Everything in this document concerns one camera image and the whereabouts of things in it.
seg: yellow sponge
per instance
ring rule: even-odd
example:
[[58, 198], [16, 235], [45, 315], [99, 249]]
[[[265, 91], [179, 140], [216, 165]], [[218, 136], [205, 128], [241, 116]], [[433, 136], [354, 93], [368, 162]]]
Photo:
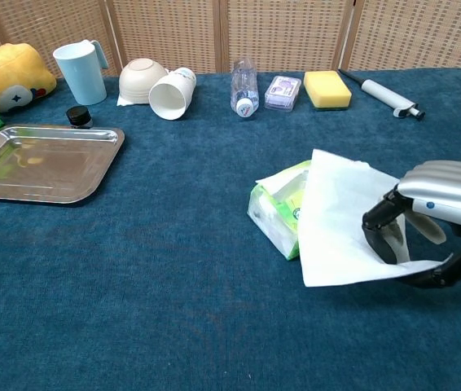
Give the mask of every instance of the yellow sponge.
[[347, 108], [352, 93], [336, 71], [305, 72], [306, 92], [316, 108]]

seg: plush toy eye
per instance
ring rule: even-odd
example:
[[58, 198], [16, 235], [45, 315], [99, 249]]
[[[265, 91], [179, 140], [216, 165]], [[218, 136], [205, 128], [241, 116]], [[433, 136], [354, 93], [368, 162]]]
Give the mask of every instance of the plush toy eye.
[[23, 86], [11, 86], [0, 94], [0, 112], [7, 112], [16, 106], [24, 106], [33, 100], [32, 91]]

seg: white tissue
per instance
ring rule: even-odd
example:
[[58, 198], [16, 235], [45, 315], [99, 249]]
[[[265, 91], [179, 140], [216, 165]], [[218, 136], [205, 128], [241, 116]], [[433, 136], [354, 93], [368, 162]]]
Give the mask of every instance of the white tissue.
[[[366, 242], [362, 215], [397, 179], [329, 152], [314, 150], [298, 222], [301, 269], [307, 287], [392, 279], [433, 269], [439, 261], [407, 261], [406, 236], [397, 265], [384, 263]], [[402, 232], [404, 217], [397, 220]]]
[[136, 103], [130, 102], [129, 100], [124, 99], [120, 95], [118, 95], [118, 100], [116, 101], [117, 106], [131, 106], [133, 104], [136, 104]]

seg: bottle cap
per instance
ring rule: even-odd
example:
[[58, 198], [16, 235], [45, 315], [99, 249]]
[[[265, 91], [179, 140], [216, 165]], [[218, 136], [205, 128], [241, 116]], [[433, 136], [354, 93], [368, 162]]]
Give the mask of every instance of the bottle cap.
[[91, 126], [93, 121], [91, 120], [90, 112], [85, 106], [74, 106], [66, 111], [69, 123], [73, 126]]
[[242, 98], [236, 104], [236, 112], [239, 116], [247, 118], [254, 112], [254, 104], [250, 98]]

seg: white paper cup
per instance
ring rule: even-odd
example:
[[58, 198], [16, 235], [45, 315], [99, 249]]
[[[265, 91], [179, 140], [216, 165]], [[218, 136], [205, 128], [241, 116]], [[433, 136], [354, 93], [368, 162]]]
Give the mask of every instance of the white paper cup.
[[165, 120], [177, 120], [191, 104], [196, 75], [189, 68], [178, 68], [162, 77], [149, 91], [149, 105]]

